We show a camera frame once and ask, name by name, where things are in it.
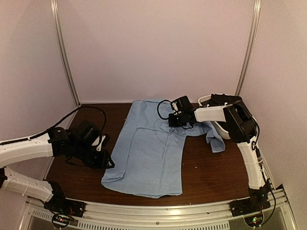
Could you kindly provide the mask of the white plastic basket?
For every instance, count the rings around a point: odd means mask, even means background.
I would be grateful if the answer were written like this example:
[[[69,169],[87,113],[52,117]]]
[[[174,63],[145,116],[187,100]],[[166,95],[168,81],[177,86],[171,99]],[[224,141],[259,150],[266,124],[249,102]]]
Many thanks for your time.
[[[218,133],[235,143],[247,142],[256,136],[256,123],[250,111],[238,104],[209,106],[211,95],[198,99],[199,108],[194,111],[198,122],[213,122]]]

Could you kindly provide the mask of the light blue long sleeve shirt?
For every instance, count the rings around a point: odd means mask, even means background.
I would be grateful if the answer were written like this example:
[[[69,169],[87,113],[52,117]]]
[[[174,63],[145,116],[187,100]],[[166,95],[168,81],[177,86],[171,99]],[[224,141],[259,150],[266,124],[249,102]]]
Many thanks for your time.
[[[107,169],[101,184],[117,192],[160,198],[182,194],[181,163],[186,137],[202,136],[213,153],[225,144],[211,122],[192,129],[173,128],[159,114],[172,112],[168,103],[136,100],[113,148],[115,167]]]

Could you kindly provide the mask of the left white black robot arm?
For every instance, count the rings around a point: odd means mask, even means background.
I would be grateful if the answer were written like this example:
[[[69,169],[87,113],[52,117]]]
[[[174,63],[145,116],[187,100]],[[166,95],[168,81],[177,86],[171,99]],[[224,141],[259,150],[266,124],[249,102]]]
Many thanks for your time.
[[[22,175],[9,165],[36,158],[65,156],[67,161],[77,158],[92,169],[112,169],[115,164],[108,151],[103,149],[107,141],[108,135],[103,135],[101,129],[88,120],[73,129],[56,126],[31,137],[5,141],[0,145],[0,188],[50,203],[56,211],[64,213],[69,209],[69,202],[58,183]]]

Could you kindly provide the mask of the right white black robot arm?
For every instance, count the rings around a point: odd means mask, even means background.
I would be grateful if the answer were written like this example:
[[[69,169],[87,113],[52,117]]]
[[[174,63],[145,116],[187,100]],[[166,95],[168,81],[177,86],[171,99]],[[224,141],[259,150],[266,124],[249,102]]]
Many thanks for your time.
[[[260,190],[266,185],[263,159],[258,148],[259,126],[242,100],[217,105],[194,107],[187,96],[170,102],[173,113],[168,116],[170,127],[193,126],[195,123],[224,122],[229,138],[237,144],[248,173],[248,185]]]

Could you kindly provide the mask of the black folded shirt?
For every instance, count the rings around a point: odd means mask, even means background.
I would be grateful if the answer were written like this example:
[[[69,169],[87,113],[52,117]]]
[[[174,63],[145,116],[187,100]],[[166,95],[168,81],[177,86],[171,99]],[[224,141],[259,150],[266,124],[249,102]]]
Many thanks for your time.
[[[240,96],[226,95],[226,94],[211,94],[211,98],[207,105],[209,106],[219,106],[227,104],[238,104],[244,108],[246,105],[243,102],[243,99]]]

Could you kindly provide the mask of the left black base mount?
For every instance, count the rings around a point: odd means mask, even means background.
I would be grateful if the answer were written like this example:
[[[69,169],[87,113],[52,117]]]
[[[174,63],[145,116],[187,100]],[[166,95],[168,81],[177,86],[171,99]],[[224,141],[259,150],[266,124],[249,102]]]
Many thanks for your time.
[[[62,197],[52,197],[48,202],[44,202],[44,206],[46,209],[56,213],[82,218],[86,204]]]

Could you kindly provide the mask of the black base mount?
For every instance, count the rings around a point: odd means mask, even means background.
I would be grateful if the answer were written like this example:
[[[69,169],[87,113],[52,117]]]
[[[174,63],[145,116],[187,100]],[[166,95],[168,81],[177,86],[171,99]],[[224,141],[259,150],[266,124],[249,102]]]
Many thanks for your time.
[[[56,213],[82,218],[86,204],[62,197],[52,197],[48,202],[44,202],[44,206],[46,209]]]
[[[232,216],[237,217],[261,212],[264,209],[270,208],[271,204],[268,199],[258,203],[257,201],[252,201],[252,199],[249,197],[241,200],[233,200],[229,203],[229,206]]]

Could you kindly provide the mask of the front aluminium rail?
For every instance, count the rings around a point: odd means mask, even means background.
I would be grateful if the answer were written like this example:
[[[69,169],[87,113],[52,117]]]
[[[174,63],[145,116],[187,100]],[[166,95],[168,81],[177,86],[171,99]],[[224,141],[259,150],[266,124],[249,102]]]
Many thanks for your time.
[[[288,197],[283,189],[274,191],[276,207],[262,211],[265,221],[261,228],[250,227],[249,216],[233,216],[230,200],[183,206],[121,206],[86,202],[83,217],[73,217],[64,230],[298,230]],[[18,230],[58,230],[51,223],[52,213],[34,199],[28,198]]]

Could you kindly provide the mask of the right aluminium frame post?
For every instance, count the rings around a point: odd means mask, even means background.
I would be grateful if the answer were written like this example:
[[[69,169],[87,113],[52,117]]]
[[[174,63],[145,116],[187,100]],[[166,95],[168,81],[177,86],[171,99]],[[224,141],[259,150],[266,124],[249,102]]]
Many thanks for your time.
[[[259,23],[260,23],[260,14],[261,14],[261,0],[254,0],[250,30],[249,30],[249,35],[248,35],[248,43],[247,43],[247,48],[245,51],[245,56],[244,56],[238,84],[236,87],[235,96],[239,96],[241,94],[243,85],[244,85],[244,81],[247,76],[249,64],[251,61],[252,51],[253,51],[257,33],[258,33],[258,28],[259,28]]]

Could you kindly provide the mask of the aluminium frame post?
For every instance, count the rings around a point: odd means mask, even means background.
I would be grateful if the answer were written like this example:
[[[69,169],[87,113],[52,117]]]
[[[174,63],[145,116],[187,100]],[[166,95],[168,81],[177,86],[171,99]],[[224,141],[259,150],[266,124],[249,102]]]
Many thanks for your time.
[[[247,43],[247,48],[245,51],[245,56],[244,56],[238,84],[236,87],[235,96],[239,96],[241,94],[243,85],[244,85],[244,81],[247,76],[249,64],[251,61],[252,51],[253,51],[257,33],[258,33],[258,28],[259,28],[259,23],[260,23],[260,14],[261,14],[261,0],[254,0],[250,30],[249,30],[249,35],[248,35],[248,43]]]
[[[80,101],[79,101],[79,97],[77,95],[75,84],[74,84],[74,81],[73,81],[73,78],[72,78],[69,60],[68,60],[66,47],[65,47],[65,42],[64,42],[64,38],[63,38],[63,32],[62,32],[61,23],[60,23],[58,1],[57,0],[50,0],[50,6],[51,6],[51,13],[52,13],[52,17],[53,17],[57,42],[58,42],[58,46],[59,46],[60,58],[61,58],[61,61],[62,61],[64,73],[65,73],[65,76],[66,76],[66,79],[67,79],[67,82],[68,82],[68,87],[69,87],[69,90],[71,92],[74,104],[76,106],[79,106]]]

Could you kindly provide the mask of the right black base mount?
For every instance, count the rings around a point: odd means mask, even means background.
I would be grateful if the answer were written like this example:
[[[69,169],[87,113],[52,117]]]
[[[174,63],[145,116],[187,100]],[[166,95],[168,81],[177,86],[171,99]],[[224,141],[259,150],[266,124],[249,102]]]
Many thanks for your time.
[[[233,200],[229,203],[229,206],[232,216],[237,217],[261,212],[264,209],[270,208],[271,204],[268,199],[258,203],[257,201],[252,201],[252,199],[249,197],[241,200]]]

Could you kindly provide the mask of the left aluminium frame post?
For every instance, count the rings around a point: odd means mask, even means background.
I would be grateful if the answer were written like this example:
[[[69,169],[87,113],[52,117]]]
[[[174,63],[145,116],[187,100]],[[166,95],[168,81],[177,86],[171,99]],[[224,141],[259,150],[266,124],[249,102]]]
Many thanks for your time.
[[[79,97],[77,95],[75,84],[74,84],[74,81],[73,81],[73,78],[72,78],[69,60],[68,60],[66,47],[65,47],[65,42],[64,42],[64,38],[63,38],[63,32],[62,32],[61,23],[60,23],[58,1],[57,0],[50,0],[50,6],[51,6],[51,13],[52,13],[52,17],[53,17],[57,42],[58,42],[58,46],[59,46],[60,58],[61,58],[61,61],[62,61],[64,73],[65,73],[65,76],[66,76],[66,79],[67,79],[67,82],[68,82],[68,87],[69,87],[69,90],[71,92],[74,104],[76,106],[79,106],[80,101],[79,101]]]

